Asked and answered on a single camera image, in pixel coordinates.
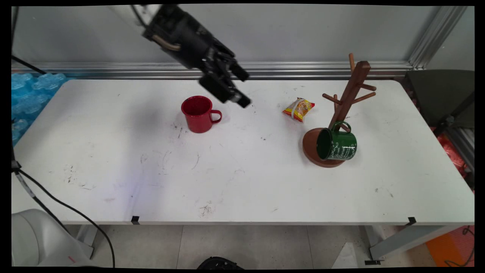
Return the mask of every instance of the gray wall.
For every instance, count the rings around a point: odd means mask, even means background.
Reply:
[[[475,71],[475,7],[468,7],[426,69]]]
[[[435,6],[182,4],[239,61],[407,61]],[[106,6],[21,7],[14,54],[39,62],[173,62]]]

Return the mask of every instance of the table surface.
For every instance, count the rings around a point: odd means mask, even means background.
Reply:
[[[306,131],[328,126],[346,81],[248,81],[246,109],[222,104],[197,81],[72,80],[15,146],[23,170],[100,224],[473,224],[474,195],[395,81],[346,121],[355,157],[333,169],[303,154]],[[360,95],[369,91],[362,89]],[[222,121],[187,129],[181,103],[212,100]],[[281,111],[316,103],[305,123]],[[64,223],[87,223],[33,183]],[[12,213],[38,208],[12,175]]]

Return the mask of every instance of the yellow snack bag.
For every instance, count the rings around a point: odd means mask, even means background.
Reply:
[[[290,116],[292,119],[296,119],[299,122],[303,122],[303,117],[315,106],[305,99],[298,98],[295,102],[290,104],[283,110],[283,114]]]

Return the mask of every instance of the black cable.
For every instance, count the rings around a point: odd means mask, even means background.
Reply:
[[[39,204],[39,206],[45,211],[47,212],[47,214],[49,214],[52,218],[54,218],[54,220],[59,224],[61,225],[61,227],[67,231],[67,233],[69,233],[69,231],[67,230],[67,228],[61,223],[61,221],[59,219],[57,219],[57,217],[36,197],[32,197],[32,199],[34,199],[37,204]]]
[[[35,179],[33,179],[30,175],[26,174],[24,171],[22,170],[18,170],[19,173],[25,175],[25,177],[29,178],[32,182],[34,182],[34,184],[36,184],[41,190],[43,190],[50,198],[52,198],[54,201],[58,202],[59,204],[71,209],[72,211],[78,213],[79,215],[83,216],[86,220],[88,220],[93,226],[95,226],[103,235],[104,237],[106,237],[106,240],[108,241],[108,244],[110,245],[110,250],[111,250],[111,256],[112,256],[112,259],[113,259],[113,268],[114,268],[114,250],[113,250],[113,245],[111,244],[111,241],[110,241],[110,238],[108,237],[108,235],[106,234],[106,232],[104,232],[95,222],[93,222],[93,220],[89,219],[86,215],[84,215],[83,213],[81,213],[80,211],[78,211],[77,209],[69,206],[68,204],[60,201],[59,199],[55,198],[52,194],[50,194],[41,184],[39,184],[39,182],[37,182]]]
[[[147,25],[145,24],[145,22],[143,22],[141,16],[138,14],[138,12],[136,11],[136,8],[134,5],[130,5],[132,11],[135,13],[136,17],[138,18],[138,21],[140,21],[140,24],[144,27],[144,28],[147,28]]]
[[[42,75],[46,74],[46,72],[45,72],[45,71],[40,70],[40,69],[38,69],[37,67],[35,67],[35,66],[33,66],[33,65],[29,64],[29,63],[27,63],[26,61],[20,60],[19,58],[15,57],[15,56],[13,56],[13,55],[12,55],[12,60],[14,60],[14,61],[16,61],[16,62],[18,62],[18,63],[20,63],[20,64],[22,64],[22,65],[24,65],[24,66],[26,66],[26,67],[28,67],[28,68],[30,68],[30,69],[32,69],[32,70],[34,70],[34,71],[36,71],[37,73],[41,73]]]
[[[463,235],[466,235],[468,232],[470,232],[470,234],[472,234],[473,237],[475,237],[475,234],[470,230],[470,226],[467,226],[466,228],[464,228],[461,233]],[[470,263],[472,261],[471,258],[473,257],[474,254],[475,254],[475,242],[473,243],[473,249],[471,250],[470,257],[468,257],[468,260],[464,264],[460,265],[460,264],[457,264],[457,263],[450,261],[450,260],[446,260],[445,264],[449,267],[453,267],[453,266],[451,266],[450,263],[452,263],[452,264],[454,264],[458,267],[465,267],[465,266],[468,265],[468,263]]]
[[[10,47],[10,52],[12,52],[12,50],[14,49],[14,33],[15,33],[15,27],[17,26],[18,10],[19,10],[19,7],[16,6],[14,11],[14,20],[12,22],[12,46]]]
[[[23,177],[18,173],[18,170],[15,170],[14,171],[15,173],[15,176],[17,177],[17,179],[19,180],[19,182],[24,186],[24,187],[28,187],[27,184],[25,184],[25,181],[23,179]],[[35,194],[32,193],[32,195],[30,195],[32,197],[32,199],[34,199],[34,201],[39,204],[39,206],[45,211],[47,212],[47,214],[49,214],[52,218],[54,218],[54,220],[68,233],[69,231],[66,229],[66,227],[61,223],[61,221],[46,207],[46,205],[44,205],[36,196]]]

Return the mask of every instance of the wooden peg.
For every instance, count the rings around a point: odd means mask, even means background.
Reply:
[[[341,105],[341,104],[342,104],[342,102],[341,102],[341,101],[339,101],[339,100],[335,99],[334,97],[330,97],[329,95],[327,95],[327,94],[325,94],[325,93],[324,93],[324,94],[322,94],[322,97],[326,98],[326,99],[327,99],[327,100],[329,100],[329,101],[333,101],[334,103],[336,103],[336,104],[338,104],[338,105]]]
[[[336,102],[334,102],[334,111],[335,112],[337,111],[337,106],[338,106],[338,104]]]
[[[342,128],[343,130],[345,130],[348,133],[350,132],[349,127],[345,126],[345,124],[340,124],[340,128]]]
[[[356,64],[354,63],[354,54],[353,53],[349,54],[349,62],[350,62],[350,71],[354,72],[354,69],[356,68]]]
[[[355,99],[355,100],[352,102],[352,104],[357,103],[357,102],[361,102],[361,101],[363,101],[363,100],[365,100],[365,99],[368,99],[368,98],[371,98],[371,97],[373,97],[373,96],[375,96],[375,92],[372,92],[371,94],[367,94],[367,95],[362,96],[362,97],[360,97],[360,98],[358,98],[358,99]]]
[[[375,86],[367,85],[367,84],[360,84],[359,87],[363,88],[363,89],[367,89],[369,91],[376,91],[377,90],[377,88]]]

